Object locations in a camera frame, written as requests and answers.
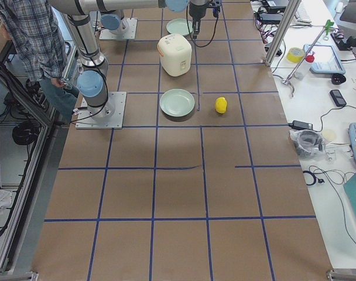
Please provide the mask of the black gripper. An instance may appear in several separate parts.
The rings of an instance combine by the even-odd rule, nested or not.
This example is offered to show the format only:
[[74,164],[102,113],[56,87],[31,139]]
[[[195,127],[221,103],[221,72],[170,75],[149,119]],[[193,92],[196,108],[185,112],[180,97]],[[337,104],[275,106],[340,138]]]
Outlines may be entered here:
[[201,19],[205,17],[208,8],[208,0],[190,0],[189,15],[192,17],[192,38],[196,39],[200,34]]

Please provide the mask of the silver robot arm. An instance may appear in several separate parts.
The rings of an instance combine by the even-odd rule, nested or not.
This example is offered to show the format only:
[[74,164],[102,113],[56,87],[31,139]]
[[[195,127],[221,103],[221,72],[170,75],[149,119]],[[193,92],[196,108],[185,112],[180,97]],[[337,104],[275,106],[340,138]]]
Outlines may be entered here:
[[122,19],[124,9],[168,8],[173,12],[188,9],[193,20],[193,36],[200,33],[200,22],[209,8],[215,7],[215,1],[50,1],[66,23],[69,33],[80,53],[80,61],[85,70],[97,70],[106,74],[108,63],[101,53],[94,29],[91,25],[91,12],[115,15]]

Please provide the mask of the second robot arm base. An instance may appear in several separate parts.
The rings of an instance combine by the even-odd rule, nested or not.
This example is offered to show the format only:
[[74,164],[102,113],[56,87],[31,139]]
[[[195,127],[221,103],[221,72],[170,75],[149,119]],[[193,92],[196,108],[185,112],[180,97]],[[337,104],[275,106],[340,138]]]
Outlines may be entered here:
[[123,10],[116,10],[111,13],[102,13],[101,24],[111,33],[116,35],[125,33],[129,28]]

